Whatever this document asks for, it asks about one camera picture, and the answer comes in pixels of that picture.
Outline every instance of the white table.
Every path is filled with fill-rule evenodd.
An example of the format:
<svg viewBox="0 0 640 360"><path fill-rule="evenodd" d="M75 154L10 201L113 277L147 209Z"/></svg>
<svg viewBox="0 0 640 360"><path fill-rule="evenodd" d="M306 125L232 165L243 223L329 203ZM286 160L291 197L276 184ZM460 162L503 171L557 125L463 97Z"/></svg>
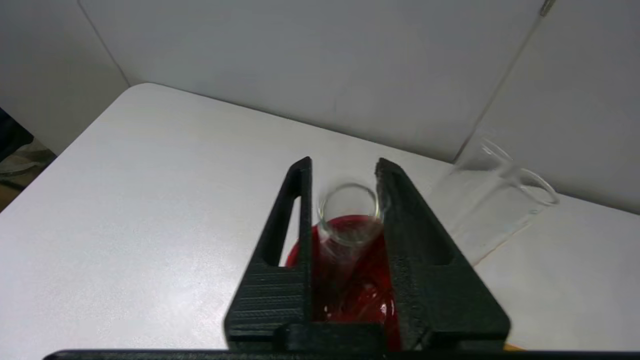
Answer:
<svg viewBox="0 0 640 360"><path fill-rule="evenodd" d="M373 183L379 157L423 195L450 167L164 86L128 89L0 214L0 359L226 348L227 306L304 156L314 200L340 176ZM640 220L561 201L478 267L512 318L510 341L633 348Z"/></svg>

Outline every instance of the clear glass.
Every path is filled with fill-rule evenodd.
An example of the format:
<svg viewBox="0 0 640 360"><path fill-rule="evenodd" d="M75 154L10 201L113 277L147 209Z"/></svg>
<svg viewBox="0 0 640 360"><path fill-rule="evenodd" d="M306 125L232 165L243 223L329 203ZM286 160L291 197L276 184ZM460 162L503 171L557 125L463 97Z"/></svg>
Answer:
<svg viewBox="0 0 640 360"><path fill-rule="evenodd" d="M470 143L428 197L429 206L471 265L558 200L540 176L518 168L486 139Z"/></svg>
<svg viewBox="0 0 640 360"><path fill-rule="evenodd" d="M362 254L382 231L378 198L362 184L344 183L321 199L318 215L323 283L331 284L339 293Z"/></svg>

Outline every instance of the white wall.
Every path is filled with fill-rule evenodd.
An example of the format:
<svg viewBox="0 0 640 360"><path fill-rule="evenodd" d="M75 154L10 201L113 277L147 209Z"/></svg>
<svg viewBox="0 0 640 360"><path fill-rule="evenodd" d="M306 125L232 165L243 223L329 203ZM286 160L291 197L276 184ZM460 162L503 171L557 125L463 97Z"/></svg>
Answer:
<svg viewBox="0 0 640 360"><path fill-rule="evenodd" d="M452 160L542 0L82 0L153 82Z"/></svg>
<svg viewBox="0 0 640 360"><path fill-rule="evenodd" d="M76 0L0 2L0 107L52 151L127 87Z"/></svg>
<svg viewBox="0 0 640 360"><path fill-rule="evenodd" d="M484 117L559 191L640 213L640 2L558 0Z"/></svg>

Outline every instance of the floor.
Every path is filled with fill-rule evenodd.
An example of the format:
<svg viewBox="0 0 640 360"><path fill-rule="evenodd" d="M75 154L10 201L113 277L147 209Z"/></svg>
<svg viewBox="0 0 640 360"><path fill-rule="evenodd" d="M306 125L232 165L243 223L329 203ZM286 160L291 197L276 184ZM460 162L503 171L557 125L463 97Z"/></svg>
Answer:
<svg viewBox="0 0 640 360"><path fill-rule="evenodd" d="M0 212L50 164L55 155L34 140L0 161Z"/></svg>

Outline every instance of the transparent glass container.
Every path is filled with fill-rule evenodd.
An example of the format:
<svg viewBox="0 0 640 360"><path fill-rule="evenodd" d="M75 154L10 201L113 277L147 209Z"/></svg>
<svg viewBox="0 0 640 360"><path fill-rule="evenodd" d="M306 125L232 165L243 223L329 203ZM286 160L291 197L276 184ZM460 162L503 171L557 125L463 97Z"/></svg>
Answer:
<svg viewBox="0 0 640 360"><path fill-rule="evenodd" d="M433 187L428 204L471 265L476 265L559 199L530 170L486 139L469 143Z"/></svg>
<svg viewBox="0 0 640 360"><path fill-rule="evenodd" d="M338 296L369 245L382 232L376 193L365 185L343 183L318 206L318 240L323 284Z"/></svg>

